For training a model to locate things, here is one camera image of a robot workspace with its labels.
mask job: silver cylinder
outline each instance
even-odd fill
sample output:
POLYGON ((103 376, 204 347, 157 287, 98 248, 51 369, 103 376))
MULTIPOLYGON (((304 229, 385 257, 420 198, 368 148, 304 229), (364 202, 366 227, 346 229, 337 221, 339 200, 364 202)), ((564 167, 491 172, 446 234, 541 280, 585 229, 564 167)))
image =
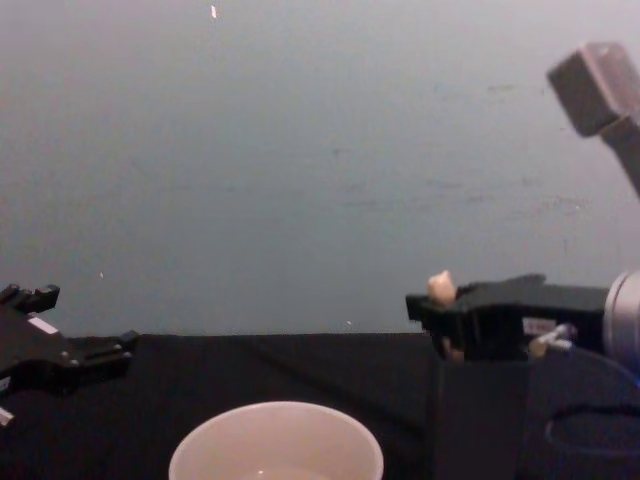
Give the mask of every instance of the silver cylinder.
POLYGON ((607 356, 640 376, 640 272, 624 273, 613 283, 602 327, 607 356))

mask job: white label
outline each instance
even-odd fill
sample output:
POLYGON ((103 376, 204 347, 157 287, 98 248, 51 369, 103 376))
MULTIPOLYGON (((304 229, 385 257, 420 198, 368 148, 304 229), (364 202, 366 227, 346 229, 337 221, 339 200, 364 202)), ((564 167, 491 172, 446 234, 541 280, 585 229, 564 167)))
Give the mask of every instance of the white label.
POLYGON ((523 318, 522 328, 525 335, 544 335, 556 328, 556 321, 548 318, 523 318))
POLYGON ((53 325, 49 325, 47 322, 45 322, 41 318, 31 317, 29 319, 29 323, 34 327, 38 327, 40 330, 42 330, 45 333, 48 333, 49 335, 58 333, 58 329, 56 327, 54 327, 53 325))
POLYGON ((0 380, 0 392, 4 392, 7 388, 9 388, 10 383, 11 377, 6 377, 0 380))

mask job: black tablecloth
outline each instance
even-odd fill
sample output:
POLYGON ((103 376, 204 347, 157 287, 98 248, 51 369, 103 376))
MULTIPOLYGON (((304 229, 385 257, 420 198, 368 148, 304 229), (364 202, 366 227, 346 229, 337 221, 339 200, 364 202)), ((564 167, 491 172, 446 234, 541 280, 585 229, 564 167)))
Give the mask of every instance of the black tablecloth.
MULTIPOLYGON (((0 431, 0 472, 47 480, 167 479, 174 449, 203 421, 253 402, 299 400, 363 422, 382 446, 385 479, 424 479, 426 342, 420 334, 143 336, 126 378, 67 398, 23 392, 5 399, 16 423, 0 431)), ((549 415, 583 402, 640 405, 640 395, 594 359, 554 355, 535 370, 523 478, 640 478, 640 457, 566 454, 545 441, 549 415)), ((640 423, 629 419, 568 421, 557 435, 640 447, 640 423)))

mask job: small beige object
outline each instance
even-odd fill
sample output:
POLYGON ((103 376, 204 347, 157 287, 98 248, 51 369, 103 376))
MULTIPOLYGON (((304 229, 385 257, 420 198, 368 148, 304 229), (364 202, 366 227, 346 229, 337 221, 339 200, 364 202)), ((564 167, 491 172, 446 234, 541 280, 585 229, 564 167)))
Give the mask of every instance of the small beige object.
POLYGON ((374 436, 321 405, 268 402, 203 423, 178 446, 169 480, 382 480, 374 436))
POLYGON ((429 297, 440 305, 448 307, 456 301, 456 287, 449 270, 445 270, 439 275, 434 275, 429 279, 429 297))

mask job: gray wall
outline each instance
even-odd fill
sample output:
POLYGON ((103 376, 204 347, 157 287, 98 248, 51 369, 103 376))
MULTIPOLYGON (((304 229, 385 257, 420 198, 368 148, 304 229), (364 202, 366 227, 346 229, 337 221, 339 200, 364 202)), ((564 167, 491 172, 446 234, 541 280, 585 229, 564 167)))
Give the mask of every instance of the gray wall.
POLYGON ((635 1, 0 0, 0 279, 72 334, 406 331, 403 296, 608 285, 639 207, 545 72, 635 1))

